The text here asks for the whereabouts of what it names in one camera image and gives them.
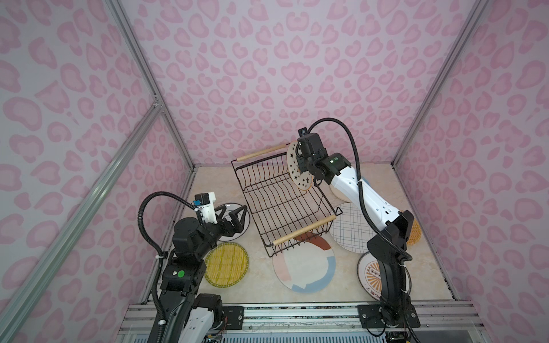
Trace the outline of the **white green-rimmed plate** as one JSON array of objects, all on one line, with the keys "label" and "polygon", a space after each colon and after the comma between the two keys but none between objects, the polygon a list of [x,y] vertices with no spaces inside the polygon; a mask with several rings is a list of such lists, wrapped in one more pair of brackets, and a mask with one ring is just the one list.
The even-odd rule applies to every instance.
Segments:
[{"label": "white green-rimmed plate", "polygon": [[223,205],[220,205],[216,208],[215,213],[217,216],[223,214],[223,218],[228,222],[231,222],[230,212],[237,211],[238,222],[242,225],[242,231],[236,232],[230,237],[222,236],[220,237],[221,242],[231,242],[243,236],[250,227],[250,215],[247,210],[240,210],[242,204],[236,202],[228,202]]}]

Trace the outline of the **star patterned plate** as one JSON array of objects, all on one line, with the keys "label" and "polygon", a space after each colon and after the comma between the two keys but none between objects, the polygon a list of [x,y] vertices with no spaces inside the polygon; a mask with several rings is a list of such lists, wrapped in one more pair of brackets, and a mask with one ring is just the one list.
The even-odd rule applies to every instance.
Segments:
[{"label": "star patterned plate", "polygon": [[308,191],[313,185],[313,176],[309,171],[301,171],[297,161],[297,141],[293,141],[288,145],[287,150],[287,170],[290,175],[290,180],[301,191]]}]

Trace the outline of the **yellow striped plate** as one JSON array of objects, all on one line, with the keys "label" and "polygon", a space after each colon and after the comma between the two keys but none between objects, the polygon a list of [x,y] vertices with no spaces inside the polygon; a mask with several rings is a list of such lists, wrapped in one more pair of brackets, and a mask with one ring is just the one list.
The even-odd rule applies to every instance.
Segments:
[{"label": "yellow striped plate", "polygon": [[204,278],[217,288],[228,288],[239,283],[249,270],[249,256],[243,246],[233,242],[218,245],[205,258]]}]

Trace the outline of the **black wire dish rack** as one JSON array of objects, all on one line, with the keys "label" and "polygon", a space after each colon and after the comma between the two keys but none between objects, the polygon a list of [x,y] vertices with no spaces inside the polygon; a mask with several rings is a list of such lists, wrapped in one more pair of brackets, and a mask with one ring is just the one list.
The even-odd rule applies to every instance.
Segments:
[{"label": "black wire dish rack", "polygon": [[232,161],[246,205],[268,257],[298,245],[298,238],[330,231],[342,210],[320,187],[299,190],[287,170],[289,144],[257,151]]}]

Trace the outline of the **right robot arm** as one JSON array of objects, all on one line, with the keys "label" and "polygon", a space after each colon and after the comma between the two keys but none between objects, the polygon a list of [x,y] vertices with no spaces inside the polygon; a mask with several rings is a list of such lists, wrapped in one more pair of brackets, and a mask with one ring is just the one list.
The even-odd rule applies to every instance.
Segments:
[{"label": "right robot arm", "polygon": [[361,212],[375,235],[367,242],[368,252],[380,267],[380,321],[388,327],[411,328],[414,309],[407,290],[410,277],[405,267],[413,258],[407,242],[414,217],[386,202],[340,153],[329,155],[320,136],[303,130],[297,139],[295,157],[301,172],[309,172],[315,181],[326,182],[343,193]]}]

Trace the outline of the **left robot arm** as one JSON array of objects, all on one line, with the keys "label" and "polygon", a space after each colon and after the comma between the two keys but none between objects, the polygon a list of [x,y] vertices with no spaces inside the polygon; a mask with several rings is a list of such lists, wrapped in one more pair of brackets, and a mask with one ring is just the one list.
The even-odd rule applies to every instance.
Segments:
[{"label": "left robot arm", "polygon": [[222,300],[216,294],[200,294],[206,274],[205,257],[223,236],[240,233],[247,220],[245,205],[223,218],[226,206],[215,209],[216,223],[201,224],[197,218],[186,217],[174,226],[173,249],[167,255],[162,272],[157,315],[149,342],[203,342],[209,332],[222,331],[226,325]]}]

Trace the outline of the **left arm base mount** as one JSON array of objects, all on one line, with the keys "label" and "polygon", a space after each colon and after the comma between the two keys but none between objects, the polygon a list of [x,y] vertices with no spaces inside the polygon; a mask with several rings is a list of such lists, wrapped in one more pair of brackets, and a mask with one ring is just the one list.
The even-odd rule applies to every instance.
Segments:
[{"label": "left arm base mount", "polygon": [[244,320],[244,307],[197,307],[190,313],[184,333],[241,330]]}]

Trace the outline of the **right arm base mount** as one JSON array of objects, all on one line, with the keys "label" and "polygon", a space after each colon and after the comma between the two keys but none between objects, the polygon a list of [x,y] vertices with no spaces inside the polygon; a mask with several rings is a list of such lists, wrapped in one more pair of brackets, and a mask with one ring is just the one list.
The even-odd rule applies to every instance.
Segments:
[{"label": "right arm base mount", "polygon": [[381,304],[360,304],[357,311],[363,329],[403,330],[421,327],[419,314],[412,304],[406,304],[396,310],[385,308]]}]

